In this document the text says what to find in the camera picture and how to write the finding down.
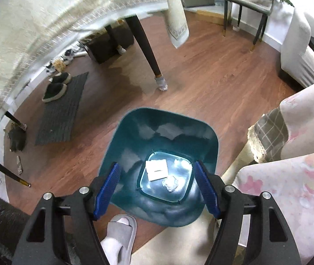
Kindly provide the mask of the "foil ball small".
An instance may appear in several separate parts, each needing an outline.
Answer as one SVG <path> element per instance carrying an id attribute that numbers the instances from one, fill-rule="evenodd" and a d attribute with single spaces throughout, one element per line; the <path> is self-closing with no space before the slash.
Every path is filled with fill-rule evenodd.
<path id="1" fill-rule="evenodd" d="M 178 188 L 178 180 L 175 176 L 169 175 L 162 180 L 162 186 L 165 187 L 168 192 L 174 192 Z"/>

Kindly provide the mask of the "white SanDisk cardboard box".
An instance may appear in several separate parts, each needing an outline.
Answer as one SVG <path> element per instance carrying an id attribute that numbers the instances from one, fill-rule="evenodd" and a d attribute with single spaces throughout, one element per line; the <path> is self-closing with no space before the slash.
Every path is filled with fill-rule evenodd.
<path id="1" fill-rule="evenodd" d="M 164 179 L 168 176 L 168 166 L 166 159 L 148 160 L 145 166 L 147 178 L 150 182 Z"/>

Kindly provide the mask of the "teal plastic trash bin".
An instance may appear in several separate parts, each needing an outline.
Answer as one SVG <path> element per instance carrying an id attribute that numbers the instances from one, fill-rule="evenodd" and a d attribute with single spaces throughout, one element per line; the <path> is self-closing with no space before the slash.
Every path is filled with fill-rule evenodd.
<path id="1" fill-rule="evenodd" d="M 204 209 L 192 165 L 202 161 L 214 174 L 219 141 L 207 123 L 173 112 L 137 108 L 116 128 L 99 169 L 121 169 L 111 203 L 166 227 L 193 223 Z"/>

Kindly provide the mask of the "grey slipper on foot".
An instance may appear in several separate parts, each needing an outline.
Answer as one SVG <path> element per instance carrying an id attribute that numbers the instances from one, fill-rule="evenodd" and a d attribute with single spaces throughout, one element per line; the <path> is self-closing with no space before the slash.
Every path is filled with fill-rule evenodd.
<path id="1" fill-rule="evenodd" d="M 109 264 L 130 264 L 137 222 L 128 214 L 115 215 L 107 226 L 101 246 Z"/>

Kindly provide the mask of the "checked grey under cloth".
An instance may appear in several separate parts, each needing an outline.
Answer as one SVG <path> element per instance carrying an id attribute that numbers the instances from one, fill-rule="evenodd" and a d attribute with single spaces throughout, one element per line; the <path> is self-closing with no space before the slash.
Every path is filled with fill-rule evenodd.
<path id="1" fill-rule="evenodd" d="M 288 129 L 277 107 L 248 128 L 248 144 L 257 163 L 281 159 L 281 150 L 288 141 Z"/>

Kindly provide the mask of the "dark floor mat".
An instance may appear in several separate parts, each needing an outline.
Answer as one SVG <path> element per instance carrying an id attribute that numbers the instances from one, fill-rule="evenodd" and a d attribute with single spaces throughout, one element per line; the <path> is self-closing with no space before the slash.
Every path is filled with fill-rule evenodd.
<path id="1" fill-rule="evenodd" d="M 35 145 L 68 142 L 89 72 L 74 76 L 65 94 L 44 106 Z"/>

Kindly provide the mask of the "pink floral round tablecloth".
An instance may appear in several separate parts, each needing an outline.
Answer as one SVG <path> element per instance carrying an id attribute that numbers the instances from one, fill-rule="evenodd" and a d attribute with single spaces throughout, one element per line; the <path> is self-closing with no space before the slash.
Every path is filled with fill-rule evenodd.
<path id="1" fill-rule="evenodd" d="M 267 152 L 264 163 L 239 170 L 233 186 L 247 194 L 272 194 L 302 264 L 308 264 L 314 258 L 314 84 L 284 99 L 275 112 L 288 136 Z"/>

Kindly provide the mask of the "dark slipper pair front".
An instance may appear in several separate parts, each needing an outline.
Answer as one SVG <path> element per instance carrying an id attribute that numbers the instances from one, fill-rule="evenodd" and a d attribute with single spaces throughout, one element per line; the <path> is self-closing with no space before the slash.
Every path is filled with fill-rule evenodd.
<path id="1" fill-rule="evenodd" d="M 66 93 L 66 91 L 67 91 L 66 84 L 50 83 L 46 88 L 42 101 L 44 103 L 49 103 L 54 100 L 58 100 Z"/>

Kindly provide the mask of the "dark slipper pair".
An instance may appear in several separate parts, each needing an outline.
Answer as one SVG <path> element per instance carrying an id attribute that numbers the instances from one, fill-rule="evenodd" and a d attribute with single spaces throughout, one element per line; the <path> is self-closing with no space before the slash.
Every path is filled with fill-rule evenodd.
<path id="1" fill-rule="evenodd" d="M 42 101 L 44 103 L 49 103 L 54 100 L 58 100 L 66 93 L 66 91 L 67 91 L 66 84 L 50 83 L 46 88 Z"/>
<path id="2" fill-rule="evenodd" d="M 68 72 L 59 72 L 58 74 L 52 76 L 49 79 L 49 82 L 51 83 L 61 83 L 61 84 L 68 84 L 72 80 L 71 74 Z"/>

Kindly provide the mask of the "dark slipper pair back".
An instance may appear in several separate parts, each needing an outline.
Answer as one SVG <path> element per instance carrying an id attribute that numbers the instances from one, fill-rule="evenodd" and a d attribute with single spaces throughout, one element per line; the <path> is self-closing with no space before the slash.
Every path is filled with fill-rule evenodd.
<path id="1" fill-rule="evenodd" d="M 72 80 L 71 74 L 68 72 L 59 72 L 58 74 L 52 76 L 49 79 L 49 82 L 51 83 L 61 83 L 61 84 L 68 84 Z"/>

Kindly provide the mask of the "dark table leg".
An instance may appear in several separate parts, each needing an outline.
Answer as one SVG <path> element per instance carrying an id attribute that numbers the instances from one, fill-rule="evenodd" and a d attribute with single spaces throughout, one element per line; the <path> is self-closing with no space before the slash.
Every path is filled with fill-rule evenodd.
<path id="1" fill-rule="evenodd" d="M 155 76 L 155 81 L 158 86 L 158 89 L 163 92 L 167 91 L 168 90 L 167 82 L 159 69 L 152 47 L 150 46 L 147 35 L 140 23 L 139 18 L 137 16 L 126 17 L 125 21 L 128 24 L 134 38 L 138 42 L 139 47 L 142 50 Z"/>

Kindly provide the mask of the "grey dining chair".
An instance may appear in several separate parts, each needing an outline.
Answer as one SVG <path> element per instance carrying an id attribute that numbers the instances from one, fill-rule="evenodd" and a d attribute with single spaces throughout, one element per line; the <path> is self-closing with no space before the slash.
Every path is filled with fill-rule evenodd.
<path id="1" fill-rule="evenodd" d="M 273 11 L 275 0 L 224 0 L 224 28 L 232 23 L 236 28 L 250 30 L 255 34 L 251 51 L 258 41 L 262 42 L 267 21 Z"/>

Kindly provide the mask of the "beige patterned tablecloth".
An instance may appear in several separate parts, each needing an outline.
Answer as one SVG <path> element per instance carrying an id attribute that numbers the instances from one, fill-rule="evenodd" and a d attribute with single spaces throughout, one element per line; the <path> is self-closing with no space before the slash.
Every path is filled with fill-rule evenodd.
<path id="1" fill-rule="evenodd" d="M 25 83 L 80 38 L 126 17 L 162 13 L 171 43 L 189 29 L 181 0 L 0 0 L 0 121 Z M 0 175 L 0 198 L 8 200 Z"/>

